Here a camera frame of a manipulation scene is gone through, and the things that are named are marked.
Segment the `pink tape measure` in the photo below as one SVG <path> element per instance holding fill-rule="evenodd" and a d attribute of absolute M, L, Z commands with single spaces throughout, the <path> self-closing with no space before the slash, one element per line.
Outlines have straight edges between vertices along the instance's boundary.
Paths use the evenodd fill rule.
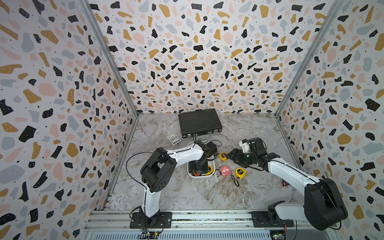
<path fill-rule="evenodd" d="M 228 166 L 221 166 L 216 169 L 220 173 L 221 176 L 226 177 L 232 175 L 232 171 Z"/>

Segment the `white plastic storage tray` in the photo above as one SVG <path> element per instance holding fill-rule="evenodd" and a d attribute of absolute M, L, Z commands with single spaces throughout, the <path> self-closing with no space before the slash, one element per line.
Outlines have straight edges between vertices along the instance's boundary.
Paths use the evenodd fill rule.
<path fill-rule="evenodd" d="M 208 165 L 211 166 L 215 171 L 216 170 L 215 159 L 218 156 L 217 146 L 213 143 L 210 143 L 209 141 L 202 141 L 202 143 L 208 147 L 209 153 L 203 154 L 199 160 L 207 161 Z M 197 176 L 197 177 L 194 176 L 192 174 L 192 162 L 187 163 L 187 173 L 192 179 L 206 179 L 214 174 L 213 172 L 209 176 L 207 174 L 202 174 L 201 176 Z"/>

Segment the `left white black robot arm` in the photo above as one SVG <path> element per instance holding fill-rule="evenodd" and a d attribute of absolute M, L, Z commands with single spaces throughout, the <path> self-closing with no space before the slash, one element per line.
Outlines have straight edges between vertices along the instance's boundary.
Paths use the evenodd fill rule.
<path fill-rule="evenodd" d="M 156 149 L 140 170 L 145 187 L 144 202 L 141 206 L 144 216 L 148 219 L 157 217 L 160 212 L 161 191 L 168 185 L 176 168 L 186 164 L 190 175 L 205 176 L 214 171 L 208 162 L 212 161 L 217 153 L 216 144 L 201 141 L 177 150 Z"/>

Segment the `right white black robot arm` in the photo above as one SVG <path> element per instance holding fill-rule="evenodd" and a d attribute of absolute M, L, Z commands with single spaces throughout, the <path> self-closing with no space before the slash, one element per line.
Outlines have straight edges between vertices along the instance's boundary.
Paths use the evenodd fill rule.
<path fill-rule="evenodd" d="M 279 201 L 268 206 L 265 221 L 273 226 L 286 225 L 290 221 L 310 223 L 315 229 L 323 231 L 342 224 L 348 218 L 347 208 L 336 183 L 329 178 L 309 175 L 286 162 L 276 153 L 269 153 L 265 142 L 260 138 L 244 139 L 240 148 L 226 154 L 243 169 L 252 168 L 273 174 L 304 197 L 304 203 Z"/>

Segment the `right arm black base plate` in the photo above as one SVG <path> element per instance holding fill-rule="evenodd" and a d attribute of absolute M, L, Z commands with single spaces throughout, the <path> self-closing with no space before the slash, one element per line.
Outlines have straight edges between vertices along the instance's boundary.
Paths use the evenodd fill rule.
<path fill-rule="evenodd" d="M 294 227 L 292 220 L 281 220 L 273 211 L 253 211 L 251 220 L 254 228 L 291 228 Z"/>

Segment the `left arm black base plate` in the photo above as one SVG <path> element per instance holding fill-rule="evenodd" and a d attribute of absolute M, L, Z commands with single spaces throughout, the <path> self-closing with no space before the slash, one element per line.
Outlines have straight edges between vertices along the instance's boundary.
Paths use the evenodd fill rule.
<path fill-rule="evenodd" d="M 172 212 L 158 212 L 149 218 L 142 212 L 135 212 L 131 216 L 130 229 L 169 229 L 172 216 Z"/>

